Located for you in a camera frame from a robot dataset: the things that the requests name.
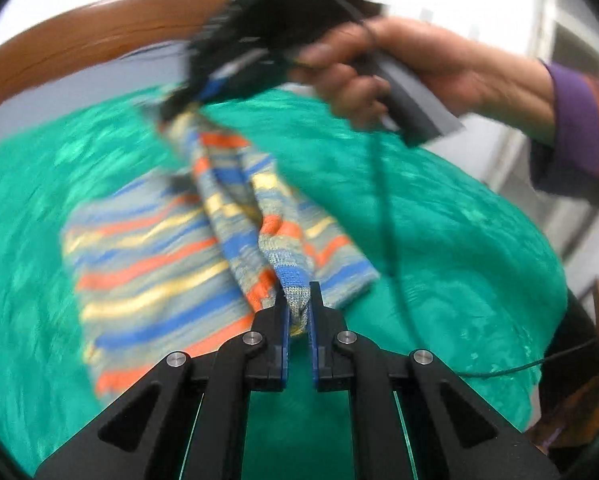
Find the black device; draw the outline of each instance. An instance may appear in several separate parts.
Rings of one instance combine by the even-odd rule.
[[[47,458],[36,480],[240,478],[250,392],[282,391],[288,323],[279,292],[249,332],[217,352],[169,354]],[[349,331],[342,313],[323,305],[317,282],[309,335],[317,390],[349,392],[356,478],[558,478],[547,457],[431,352],[395,354]]]
[[[365,0],[232,1],[190,42],[188,81],[164,105],[164,120],[193,100],[247,98],[286,82],[301,46],[341,23],[362,23],[380,10]],[[421,144],[462,127],[419,78],[387,52],[371,48],[351,64],[362,75],[378,75],[390,83],[382,101],[406,144]]]

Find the triangular cutout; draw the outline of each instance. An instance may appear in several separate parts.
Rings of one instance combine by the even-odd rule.
[[[497,436],[497,430],[448,383],[439,387],[461,447],[469,449]]]
[[[130,452],[137,449],[148,419],[157,403],[160,390],[159,384],[148,386],[137,399],[103,426],[98,432],[99,438],[124,451]]]

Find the device handle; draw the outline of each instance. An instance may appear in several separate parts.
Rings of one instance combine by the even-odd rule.
[[[405,64],[382,50],[376,50],[351,63],[360,75],[377,75],[390,83],[390,92],[380,99],[388,115],[399,127],[408,146],[455,132],[462,127],[433,92]]]

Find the shirt sleeve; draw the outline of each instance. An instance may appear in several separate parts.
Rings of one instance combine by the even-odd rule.
[[[555,145],[532,142],[532,184],[599,207],[599,81],[557,64],[547,69],[555,88]]]

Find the human hand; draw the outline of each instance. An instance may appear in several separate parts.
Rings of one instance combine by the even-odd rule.
[[[456,116],[476,112],[552,143],[553,85],[537,60],[417,20],[380,17],[366,24],[376,46],[413,70]],[[369,129],[387,111],[378,99],[390,86],[380,78],[359,76],[347,63],[371,47],[367,30],[346,23],[305,47],[290,79],[312,85],[332,113],[355,129]]]

